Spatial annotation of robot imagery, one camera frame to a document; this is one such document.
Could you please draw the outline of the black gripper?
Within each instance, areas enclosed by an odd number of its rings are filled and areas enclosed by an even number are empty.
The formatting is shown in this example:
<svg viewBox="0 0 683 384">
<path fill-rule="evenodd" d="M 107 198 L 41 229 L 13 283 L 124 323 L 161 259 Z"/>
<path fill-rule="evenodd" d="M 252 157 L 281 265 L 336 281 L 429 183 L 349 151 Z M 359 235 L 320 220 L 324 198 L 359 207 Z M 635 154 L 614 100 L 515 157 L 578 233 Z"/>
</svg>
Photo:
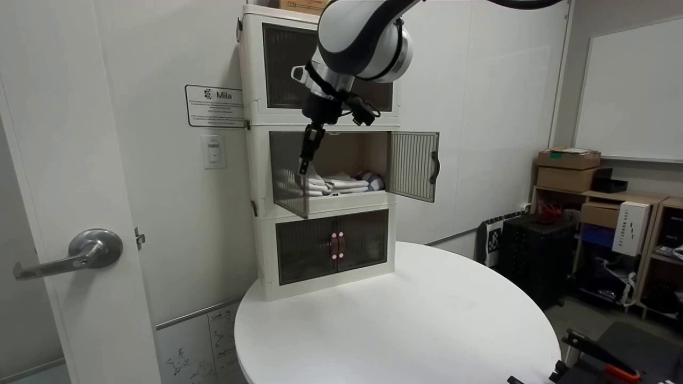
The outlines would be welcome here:
<svg viewBox="0 0 683 384">
<path fill-rule="evenodd" d="M 359 94 L 342 91 L 332 99 L 321 99 L 315 94 L 309 94 L 303 105 L 303 116 L 308 118 L 308 126 L 303 133 L 303 148 L 298 155 L 298 172 L 304 174 L 321 139 L 324 127 L 321 126 L 335 126 L 336 120 L 344 116 L 344 110 L 349 110 L 351 122 L 356 126 L 371 126 L 378 118 L 378 110 L 365 102 Z"/>
</svg>

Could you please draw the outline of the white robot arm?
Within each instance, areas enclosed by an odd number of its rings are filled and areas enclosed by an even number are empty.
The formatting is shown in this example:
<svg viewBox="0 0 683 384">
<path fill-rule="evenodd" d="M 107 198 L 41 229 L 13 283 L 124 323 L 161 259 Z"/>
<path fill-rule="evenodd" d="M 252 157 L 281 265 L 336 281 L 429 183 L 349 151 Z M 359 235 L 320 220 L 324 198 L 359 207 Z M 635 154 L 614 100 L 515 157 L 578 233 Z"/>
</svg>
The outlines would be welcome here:
<svg viewBox="0 0 683 384">
<path fill-rule="evenodd" d="M 308 126 L 298 155 L 304 174 L 321 139 L 344 110 L 371 126 L 378 110 L 351 91 L 356 81 L 392 83 L 412 65 L 404 14 L 421 0 L 330 0 L 315 23 L 315 50 L 289 78 L 308 88 Z"/>
</svg>

